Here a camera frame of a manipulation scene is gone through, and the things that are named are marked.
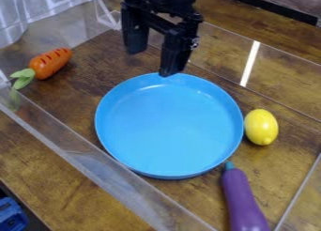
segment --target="purple eggplant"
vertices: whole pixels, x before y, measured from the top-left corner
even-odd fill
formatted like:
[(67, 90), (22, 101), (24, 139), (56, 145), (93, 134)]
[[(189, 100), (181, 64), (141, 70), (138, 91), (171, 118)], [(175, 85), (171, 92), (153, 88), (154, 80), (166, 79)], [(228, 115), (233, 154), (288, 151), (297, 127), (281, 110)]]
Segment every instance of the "purple eggplant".
[(256, 204), (245, 173), (226, 163), (222, 176), (230, 213), (230, 231), (270, 231), (265, 215)]

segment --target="blue bowl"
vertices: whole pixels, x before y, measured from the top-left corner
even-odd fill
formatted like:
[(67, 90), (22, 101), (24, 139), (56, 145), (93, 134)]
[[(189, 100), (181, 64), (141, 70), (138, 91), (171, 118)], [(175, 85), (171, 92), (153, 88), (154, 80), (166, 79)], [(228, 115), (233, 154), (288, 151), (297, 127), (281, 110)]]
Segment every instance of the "blue bowl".
[(196, 76), (129, 79), (102, 99), (99, 140), (134, 172), (163, 179), (210, 171), (236, 151), (244, 117), (226, 91)]

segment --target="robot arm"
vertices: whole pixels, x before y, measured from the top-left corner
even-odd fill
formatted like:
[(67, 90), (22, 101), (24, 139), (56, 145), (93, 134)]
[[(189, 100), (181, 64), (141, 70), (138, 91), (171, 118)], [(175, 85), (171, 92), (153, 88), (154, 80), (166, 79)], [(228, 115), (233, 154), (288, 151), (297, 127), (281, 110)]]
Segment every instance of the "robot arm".
[[(197, 29), (204, 18), (193, 9), (196, 0), (125, 0), (122, 3), (123, 39), (130, 54), (147, 49), (150, 28), (165, 35), (161, 54), (161, 76), (186, 67), (192, 50), (198, 45)], [(162, 19), (157, 13), (182, 18), (179, 24)]]

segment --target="yellow lemon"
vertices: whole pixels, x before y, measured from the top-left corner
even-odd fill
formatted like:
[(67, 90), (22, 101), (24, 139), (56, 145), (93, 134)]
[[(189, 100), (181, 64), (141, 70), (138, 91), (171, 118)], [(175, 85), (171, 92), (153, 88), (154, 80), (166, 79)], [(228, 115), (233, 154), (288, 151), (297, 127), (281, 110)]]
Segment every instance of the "yellow lemon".
[(245, 118), (246, 135), (257, 145), (269, 145), (278, 134), (278, 125), (273, 114), (265, 109), (254, 109)]

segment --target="carrot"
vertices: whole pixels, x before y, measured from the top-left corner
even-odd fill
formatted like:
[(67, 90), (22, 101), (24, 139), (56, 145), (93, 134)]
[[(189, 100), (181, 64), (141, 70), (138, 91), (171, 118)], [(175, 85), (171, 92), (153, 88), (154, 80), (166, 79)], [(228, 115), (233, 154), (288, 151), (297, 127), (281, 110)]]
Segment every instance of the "carrot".
[(43, 54), (39, 54), (30, 61), (30, 68), (16, 71), (10, 77), (18, 78), (14, 89), (22, 89), (34, 78), (38, 80), (48, 79), (58, 70), (60, 70), (71, 60), (71, 49), (58, 48)]
[(58, 48), (40, 55), (30, 61), (30, 68), (35, 71), (35, 78), (44, 80), (60, 70), (71, 59), (71, 49)]

